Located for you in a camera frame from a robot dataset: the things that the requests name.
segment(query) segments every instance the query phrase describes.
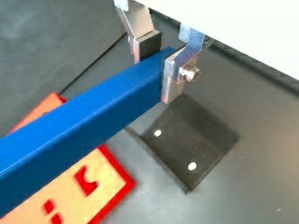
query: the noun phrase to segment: dark gray floor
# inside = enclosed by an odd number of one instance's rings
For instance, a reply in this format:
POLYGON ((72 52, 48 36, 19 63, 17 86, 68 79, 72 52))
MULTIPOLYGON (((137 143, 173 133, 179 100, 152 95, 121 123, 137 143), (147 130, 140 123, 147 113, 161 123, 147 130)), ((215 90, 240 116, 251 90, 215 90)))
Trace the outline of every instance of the dark gray floor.
MULTIPOLYGON (((177 29, 156 19, 163 45, 177 47, 177 29)), ((132 65, 123 39, 64 92, 72 98, 132 65)), ((240 134, 237 144, 185 196, 151 152, 125 130, 108 146, 133 176, 136 188, 105 218, 107 224, 295 224, 299 220, 298 95, 211 48, 200 56, 201 77, 185 94, 240 134)), ((129 127, 141 134, 165 106, 129 127)))
POLYGON ((123 34, 111 0, 0 1, 0 137, 123 34))

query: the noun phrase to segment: red and yellow sign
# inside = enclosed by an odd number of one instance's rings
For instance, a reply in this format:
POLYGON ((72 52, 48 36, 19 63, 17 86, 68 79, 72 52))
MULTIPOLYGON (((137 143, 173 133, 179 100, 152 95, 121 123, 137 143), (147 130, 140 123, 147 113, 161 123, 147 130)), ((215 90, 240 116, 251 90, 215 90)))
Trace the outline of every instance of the red and yellow sign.
MULTIPOLYGON (((13 130, 59 107, 57 102, 63 104, 64 100, 51 94, 13 130)), ((133 186, 135 181, 101 145, 0 220, 0 224, 96 224, 133 186)))

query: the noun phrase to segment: bolt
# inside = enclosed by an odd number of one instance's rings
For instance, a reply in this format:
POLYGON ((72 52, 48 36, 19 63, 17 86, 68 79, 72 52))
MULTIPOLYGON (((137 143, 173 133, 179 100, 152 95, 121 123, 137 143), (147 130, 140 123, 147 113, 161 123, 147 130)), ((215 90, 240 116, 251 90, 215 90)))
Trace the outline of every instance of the bolt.
POLYGON ((199 79, 201 71, 193 64, 189 64, 180 70, 180 76, 185 81, 193 83, 199 79))

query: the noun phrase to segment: black metal plate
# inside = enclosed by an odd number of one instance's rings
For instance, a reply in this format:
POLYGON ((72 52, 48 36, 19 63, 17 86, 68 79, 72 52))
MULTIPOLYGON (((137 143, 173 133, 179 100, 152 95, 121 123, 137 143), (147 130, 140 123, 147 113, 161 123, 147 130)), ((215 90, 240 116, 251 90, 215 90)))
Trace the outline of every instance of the black metal plate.
POLYGON ((183 94, 171 103, 141 138, 188 192, 229 151, 239 140, 239 134, 183 94), (160 136, 155 136, 156 130, 163 132, 160 136), (196 163, 192 171, 188 170, 189 162, 196 163))
POLYGON ((163 34, 159 32, 151 38, 141 41, 141 43, 139 44, 140 60, 144 60, 147 57, 149 57, 151 55, 153 55, 160 51, 161 40, 163 40, 163 34))

